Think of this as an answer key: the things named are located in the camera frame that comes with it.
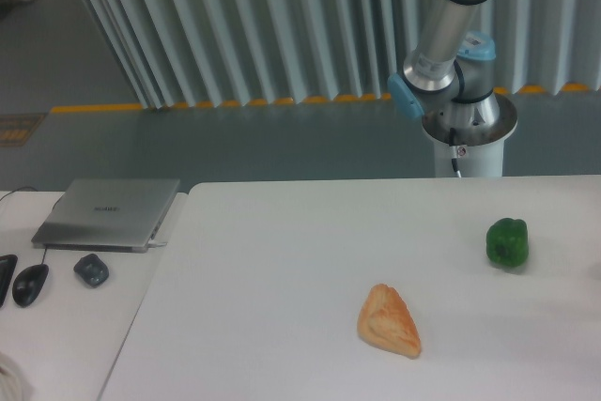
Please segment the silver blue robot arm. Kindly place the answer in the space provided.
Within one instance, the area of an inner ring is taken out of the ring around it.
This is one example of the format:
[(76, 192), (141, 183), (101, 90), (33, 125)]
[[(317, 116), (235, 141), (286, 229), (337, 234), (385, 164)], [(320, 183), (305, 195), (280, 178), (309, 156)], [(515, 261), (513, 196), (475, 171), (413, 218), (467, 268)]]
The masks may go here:
[(397, 108), (419, 118), (452, 99), (455, 58), (477, 6), (486, 0), (434, 0), (416, 49), (388, 79)]

